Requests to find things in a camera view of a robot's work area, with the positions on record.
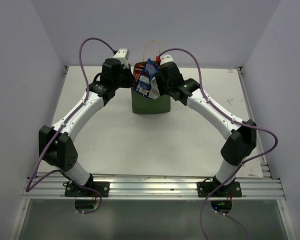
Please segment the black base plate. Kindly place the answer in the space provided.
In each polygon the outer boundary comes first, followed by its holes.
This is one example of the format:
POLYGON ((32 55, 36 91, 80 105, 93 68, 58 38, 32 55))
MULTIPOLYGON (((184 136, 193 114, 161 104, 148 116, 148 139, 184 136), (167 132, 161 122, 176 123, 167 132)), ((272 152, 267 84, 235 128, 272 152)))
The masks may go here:
POLYGON ((108 181, 93 181, 89 186, 76 185, 73 182, 64 182, 64 196, 73 198, 84 197, 108 197, 110 191, 110 183, 108 181))
POLYGON ((218 186, 212 181, 199 181, 196 183, 197 194, 199 198, 241 198, 243 196, 241 185, 238 181, 234 181, 228 185, 218 186))

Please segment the green brown paper bag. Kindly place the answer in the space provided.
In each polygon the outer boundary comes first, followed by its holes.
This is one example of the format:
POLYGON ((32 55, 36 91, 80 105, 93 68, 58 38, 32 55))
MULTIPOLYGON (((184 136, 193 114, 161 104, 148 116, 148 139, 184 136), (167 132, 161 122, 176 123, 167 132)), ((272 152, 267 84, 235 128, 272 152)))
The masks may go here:
POLYGON ((160 95, 157 82, 142 74, 144 68, 150 66, 150 60, 146 59, 146 51, 151 43, 157 44, 158 53, 162 52, 161 45, 156 40, 147 43, 143 50, 142 61, 134 65, 134 86, 131 88, 131 107, 134 114, 155 115, 165 114, 171 110, 171 100, 168 95, 160 95))

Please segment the aluminium rail frame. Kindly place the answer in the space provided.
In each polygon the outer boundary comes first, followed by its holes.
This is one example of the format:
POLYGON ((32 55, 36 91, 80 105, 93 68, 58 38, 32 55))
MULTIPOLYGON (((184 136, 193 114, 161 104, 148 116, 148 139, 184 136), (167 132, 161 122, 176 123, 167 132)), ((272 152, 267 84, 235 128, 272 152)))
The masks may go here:
POLYGON ((230 215, 199 197, 197 183, 212 177, 222 157, 226 125, 212 123, 179 102, 169 113, 132 112, 131 91, 119 89, 77 135, 78 161, 108 193, 101 208, 83 215, 65 196, 55 173, 24 193, 13 240, 294 240, 280 180, 265 158, 238 174, 242 197, 231 195, 230 215))

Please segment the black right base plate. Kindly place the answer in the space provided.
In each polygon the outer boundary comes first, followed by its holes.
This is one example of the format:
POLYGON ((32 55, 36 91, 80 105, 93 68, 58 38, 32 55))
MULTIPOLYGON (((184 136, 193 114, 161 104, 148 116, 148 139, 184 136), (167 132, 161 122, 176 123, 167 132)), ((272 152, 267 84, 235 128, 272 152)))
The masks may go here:
POLYGON ((228 185, 218 186, 212 181, 199 181, 196 183, 197 194, 199 198, 241 198, 243 196, 241 185, 238 181, 234 181, 228 185))

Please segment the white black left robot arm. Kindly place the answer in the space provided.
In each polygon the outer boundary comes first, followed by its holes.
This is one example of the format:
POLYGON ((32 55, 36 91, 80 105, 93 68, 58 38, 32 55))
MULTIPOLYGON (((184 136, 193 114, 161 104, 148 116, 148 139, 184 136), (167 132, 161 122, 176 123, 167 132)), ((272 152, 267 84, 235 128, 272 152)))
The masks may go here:
POLYGON ((88 86, 80 101, 53 126, 39 130, 40 157, 72 181, 85 186, 91 174, 78 162, 75 139, 95 113, 100 111, 119 88, 130 88, 135 78, 128 59, 115 55, 107 58, 101 69, 100 79, 88 86))

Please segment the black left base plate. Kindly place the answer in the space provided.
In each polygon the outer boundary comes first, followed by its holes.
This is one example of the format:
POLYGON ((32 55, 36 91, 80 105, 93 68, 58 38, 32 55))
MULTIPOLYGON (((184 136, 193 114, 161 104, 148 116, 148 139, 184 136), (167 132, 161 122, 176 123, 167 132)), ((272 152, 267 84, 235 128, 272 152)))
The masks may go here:
POLYGON ((110 183, 108 181, 93 181, 89 186, 76 185, 73 182, 64 182, 64 196, 73 198, 84 197, 108 197, 110 191, 110 183))

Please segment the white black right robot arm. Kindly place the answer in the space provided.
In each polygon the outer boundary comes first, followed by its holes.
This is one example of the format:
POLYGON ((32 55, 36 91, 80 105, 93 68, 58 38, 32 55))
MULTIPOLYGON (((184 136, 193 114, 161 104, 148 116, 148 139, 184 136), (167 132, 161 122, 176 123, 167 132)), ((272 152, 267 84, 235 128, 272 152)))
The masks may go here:
POLYGON ((185 80, 174 62, 164 63, 158 69, 159 73, 155 78, 159 91, 199 113, 225 139, 220 150, 222 163, 212 182, 215 186, 232 184, 236 176, 234 171, 256 148, 256 123, 251 119, 244 121, 226 111, 213 99, 204 97, 200 83, 192 78, 185 80))

